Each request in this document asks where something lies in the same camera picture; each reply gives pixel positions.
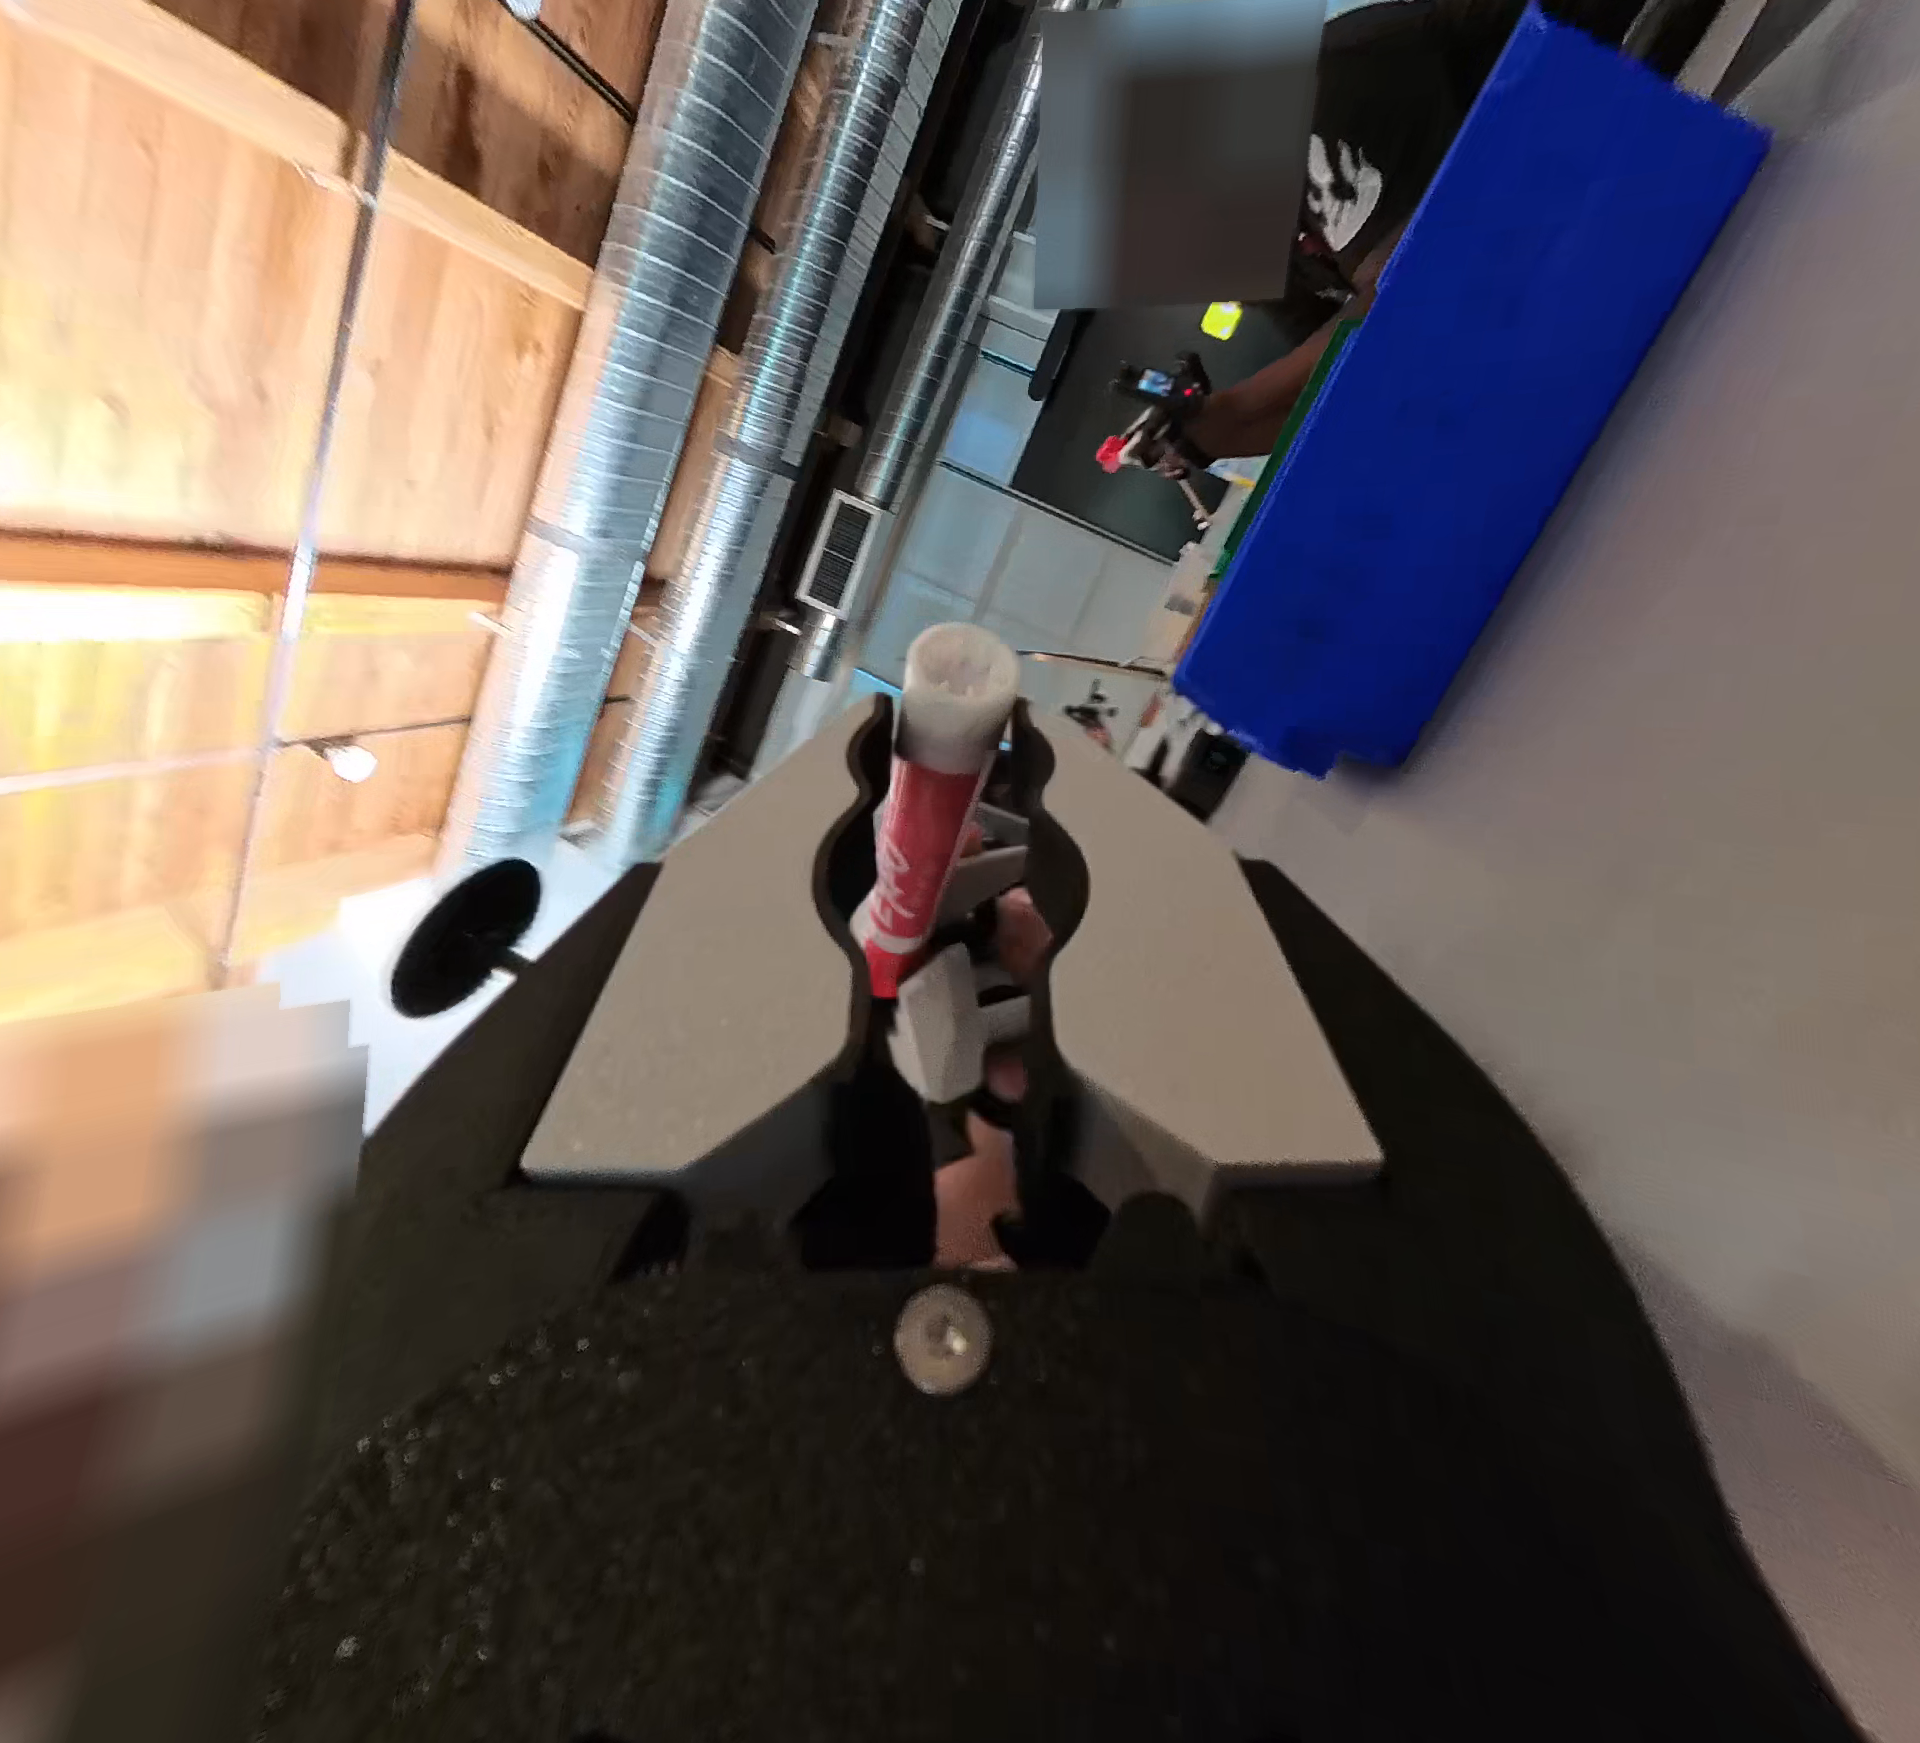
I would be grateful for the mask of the red and white marker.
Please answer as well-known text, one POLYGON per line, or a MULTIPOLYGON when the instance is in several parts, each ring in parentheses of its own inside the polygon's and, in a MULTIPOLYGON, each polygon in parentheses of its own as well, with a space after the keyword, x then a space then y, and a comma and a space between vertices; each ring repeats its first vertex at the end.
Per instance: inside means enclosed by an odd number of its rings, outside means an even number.
POLYGON ((927 960, 973 810, 1018 702, 1018 661, 993 631, 947 623, 910 645, 876 880, 853 916, 874 999, 895 1003, 927 960))

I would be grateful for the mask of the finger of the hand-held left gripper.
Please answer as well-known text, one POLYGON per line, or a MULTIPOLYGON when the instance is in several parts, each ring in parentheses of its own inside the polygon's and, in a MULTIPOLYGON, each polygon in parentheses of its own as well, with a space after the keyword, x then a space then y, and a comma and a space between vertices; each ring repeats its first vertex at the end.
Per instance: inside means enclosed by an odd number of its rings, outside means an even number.
POLYGON ((1027 882, 1029 820, 995 804, 974 807, 956 855, 956 925, 989 921, 1027 882))
POLYGON ((980 1087, 986 1032, 965 944, 950 944, 901 984, 891 1057, 925 1104, 953 1104, 980 1087))

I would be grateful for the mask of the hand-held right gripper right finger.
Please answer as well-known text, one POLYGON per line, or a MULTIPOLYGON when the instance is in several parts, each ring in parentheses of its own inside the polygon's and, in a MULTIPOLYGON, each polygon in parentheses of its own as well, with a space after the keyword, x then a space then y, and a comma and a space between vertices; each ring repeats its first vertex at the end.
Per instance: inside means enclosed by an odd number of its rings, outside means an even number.
POLYGON ((1385 1155, 1246 867, 1060 716, 1011 781, 1049 931, 1017 1107, 1021 1269, 1081 1269, 1129 1203, 1209 1233, 1242 1193, 1369 1186, 1385 1155))

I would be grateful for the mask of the blue plastic bin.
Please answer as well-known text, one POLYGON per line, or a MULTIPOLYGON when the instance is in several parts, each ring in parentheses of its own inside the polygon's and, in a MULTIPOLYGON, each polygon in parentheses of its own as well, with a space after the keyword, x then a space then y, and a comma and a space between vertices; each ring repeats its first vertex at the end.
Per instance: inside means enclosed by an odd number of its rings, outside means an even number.
POLYGON ((1526 2, 1218 581, 1171 687, 1249 754, 1412 754, 1756 182, 1644 4, 1526 2))

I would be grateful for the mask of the person's left hand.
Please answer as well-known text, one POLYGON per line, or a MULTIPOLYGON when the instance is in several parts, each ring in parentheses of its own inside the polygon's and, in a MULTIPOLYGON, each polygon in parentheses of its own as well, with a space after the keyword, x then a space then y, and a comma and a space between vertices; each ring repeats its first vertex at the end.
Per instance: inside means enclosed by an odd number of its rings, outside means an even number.
MULTIPOLYGON (((1031 890, 1017 885, 995 901, 993 959, 1002 984, 1029 993, 1046 967, 1052 932, 1031 890)), ((1027 1095, 1031 1032, 989 1045, 983 1084, 990 1107, 971 1107, 965 1118, 966 1151, 935 1175, 936 1251, 944 1272, 1011 1276, 1017 1260, 1002 1243, 1002 1225, 1021 1220, 1021 1180, 1014 1117, 1027 1095)))

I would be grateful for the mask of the black round disc on pole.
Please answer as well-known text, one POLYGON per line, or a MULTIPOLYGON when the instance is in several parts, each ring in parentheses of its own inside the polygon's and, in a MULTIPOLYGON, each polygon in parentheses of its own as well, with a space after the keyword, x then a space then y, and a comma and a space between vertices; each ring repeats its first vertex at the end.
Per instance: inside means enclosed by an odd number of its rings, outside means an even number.
POLYGON ((404 1019, 454 1010, 495 977, 527 971, 521 942, 541 914, 541 872, 504 857, 457 882, 420 916, 390 977, 388 1000, 404 1019))

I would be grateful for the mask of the large black monitor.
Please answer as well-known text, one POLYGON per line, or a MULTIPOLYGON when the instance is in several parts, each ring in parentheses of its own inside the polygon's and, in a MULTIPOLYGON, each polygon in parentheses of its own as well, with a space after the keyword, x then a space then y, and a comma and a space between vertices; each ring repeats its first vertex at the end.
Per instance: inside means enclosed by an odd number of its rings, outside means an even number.
MULTIPOLYGON (((1038 419, 1014 471, 1014 494, 1150 556, 1175 560, 1201 536, 1182 490, 1146 471, 1108 476, 1098 463, 1100 444, 1137 414, 1114 390, 1119 366, 1168 366, 1194 349, 1212 386, 1225 386, 1252 378, 1288 347, 1289 336, 1269 305, 1064 312, 1029 382, 1038 419)), ((1234 480, 1213 474, 1197 483, 1212 513, 1232 487, 1234 480)))

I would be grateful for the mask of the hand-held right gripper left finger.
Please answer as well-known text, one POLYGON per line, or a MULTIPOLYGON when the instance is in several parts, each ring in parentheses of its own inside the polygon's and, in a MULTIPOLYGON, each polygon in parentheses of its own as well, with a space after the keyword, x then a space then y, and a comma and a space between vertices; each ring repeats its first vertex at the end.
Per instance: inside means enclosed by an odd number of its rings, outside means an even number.
POLYGON ((521 1158, 534 1186, 634 1188, 813 1267, 933 1260, 933 1139, 873 1047, 866 962, 831 899, 873 877, 895 704, 841 712, 660 864, 521 1158))

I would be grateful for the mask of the silver air duct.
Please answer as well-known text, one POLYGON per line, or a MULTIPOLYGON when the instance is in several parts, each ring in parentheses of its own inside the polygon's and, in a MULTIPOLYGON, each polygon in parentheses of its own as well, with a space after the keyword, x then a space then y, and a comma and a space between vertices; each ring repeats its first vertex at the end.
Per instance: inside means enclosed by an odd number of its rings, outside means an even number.
POLYGON ((668 0, 437 857, 559 835, 820 0, 668 0))
POLYGON ((644 634, 599 812, 620 865, 653 861, 676 839, 962 2, 853 0, 682 566, 644 634))
POLYGON ((836 594, 806 601, 812 618, 792 659, 792 673, 806 682, 823 684, 834 676, 853 623, 868 607, 883 544, 896 527, 933 427, 1002 270, 1038 145, 1040 17, 1045 11, 1087 9, 1092 2, 1036 0, 1021 29, 965 198, 915 316, 901 369, 864 440, 853 487, 836 490, 817 535, 822 544, 848 544, 853 556, 836 594))

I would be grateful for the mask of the white air vent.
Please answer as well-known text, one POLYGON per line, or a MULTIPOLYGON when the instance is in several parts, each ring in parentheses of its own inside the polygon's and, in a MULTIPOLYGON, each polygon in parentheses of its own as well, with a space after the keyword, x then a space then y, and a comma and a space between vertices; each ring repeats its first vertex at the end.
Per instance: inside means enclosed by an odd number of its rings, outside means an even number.
POLYGON ((883 530, 887 530, 885 508, 834 490, 803 558, 795 601, 823 618, 848 621, 883 530))

